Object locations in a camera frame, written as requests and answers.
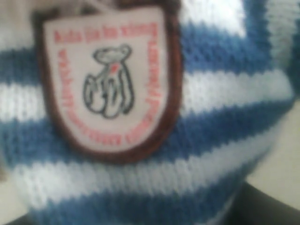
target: embroidered patch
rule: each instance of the embroidered patch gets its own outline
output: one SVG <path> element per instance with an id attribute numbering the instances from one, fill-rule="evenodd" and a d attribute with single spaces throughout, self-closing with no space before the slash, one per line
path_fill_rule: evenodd
<path id="1" fill-rule="evenodd" d="M 116 163 L 157 150 L 181 100 L 176 13 L 128 2 L 108 14 L 47 19 L 37 33 L 53 121 L 75 149 Z"/>

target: brown patch border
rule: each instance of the brown patch border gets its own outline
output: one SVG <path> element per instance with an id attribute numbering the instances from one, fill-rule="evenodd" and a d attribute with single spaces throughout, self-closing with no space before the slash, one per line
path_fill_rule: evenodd
<path id="1" fill-rule="evenodd" d="M 48 11 L 43 14 L 36 14 L 33 17 L 35 26 L 35 38 L 37 43 L 37 57 L 41 71 L 41 79 L 43 84 L 44 97 L 46 99 L 46 108 L 50 114 L 56 127 L 63 134 L 71 147 L 80 152 L 93 156 L 96 159 L 110 163 L 124 164 L 142 160 L 153 152 L 157 151 L 164 140 L 168 137 L 179 116 L 182 95 L 182 58 L 180 46 L 179 22 L 177 12 L 180 8 L 178 0 L 118 0 L 120 10 L 131 8 L 160 6 L 164 10 L 165 29 L 167 32 L 167 50 L 168 55 L 168 81 L 169 81 L 169 96 L 167 106 L 161 117 L 155 131 L 140 145 L 125 150 L 120 153 L 95 152 L 92 149 L 82 146 L 72 132 L 65 125 L 64 120 L 60 116 L 57 103 L 53 95 L 53 84 L 50 77 L 50 68 L 48 57 L 46 54 L 45 34 L 43 24 L 45 21 L 58 19 L 60 17 L 58 9 Z"/>

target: teddy bear embroidery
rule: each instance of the teddy bear embroidery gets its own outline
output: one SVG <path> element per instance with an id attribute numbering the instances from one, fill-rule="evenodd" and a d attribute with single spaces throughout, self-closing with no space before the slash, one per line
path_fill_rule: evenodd
<path id="1" fill-rule="evenodd" d="M 132 53 L 128 45 L 97 49 L 93 58 L 104 68 L 96 76 L 88 74 L 83 87 L 83 99 L 92 113 L 106 119 L 129 114 L 135 95 L 126 59 Z"/>

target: knitted fabric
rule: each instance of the knitted fabric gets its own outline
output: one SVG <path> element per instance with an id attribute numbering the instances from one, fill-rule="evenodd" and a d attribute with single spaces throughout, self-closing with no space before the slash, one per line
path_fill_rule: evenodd
<path id="1" fill-rule="evenodd" d="M 219 224 L 293 105 L 289 80 L 273 59 L 288 67 L 297 54 L 298 0 L 182 0 L 180 117 L 156 153 L 128 165 L 73 151 L 45 111 L 28 18 L 59 2 L 0 5 L 0 143 L 32 219 L 41 225 Z"/>

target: striped sweater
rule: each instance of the striped sweater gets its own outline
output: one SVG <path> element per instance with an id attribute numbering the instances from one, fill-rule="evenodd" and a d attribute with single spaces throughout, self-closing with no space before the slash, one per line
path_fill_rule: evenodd
<path id="1" fill-rule="evenodd" d="M 33 221 L 221 223 L 293 105 L 284 71 L 299 85 L 300 1 L 181 0 L 180 116 L 156 153 L 127 165 L 72 151 L 45 110 L 29 17 L 60 2 L 0 2 L 0 147 Z"/>

